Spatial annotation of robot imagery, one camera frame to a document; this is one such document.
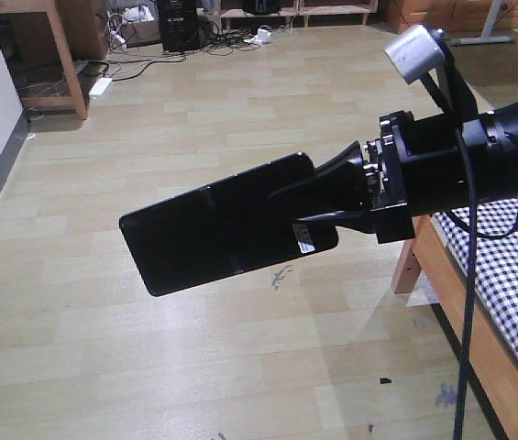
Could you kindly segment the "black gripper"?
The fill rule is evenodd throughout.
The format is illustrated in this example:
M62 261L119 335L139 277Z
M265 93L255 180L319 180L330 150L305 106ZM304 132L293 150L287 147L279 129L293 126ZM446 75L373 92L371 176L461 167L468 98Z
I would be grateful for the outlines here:
M269 196L283 211L333 211L303 215L297 222L374 234L381 244L414 237L413 219L468 204L468 184L455 133L445 114L416 120L399 111L380 118L377 140L380 189L371 215L363 155L353 142L314 174Z

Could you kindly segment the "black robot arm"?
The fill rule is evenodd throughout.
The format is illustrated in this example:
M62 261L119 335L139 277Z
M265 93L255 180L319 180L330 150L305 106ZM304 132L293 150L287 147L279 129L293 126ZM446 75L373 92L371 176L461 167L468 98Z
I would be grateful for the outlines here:
M294 223L341 226L381 243L414 236L413 219L469 204L466 146L481 203L518 197L518 103L458 122L447 114L380 119L380 136L353 143L314 176L270 194Z

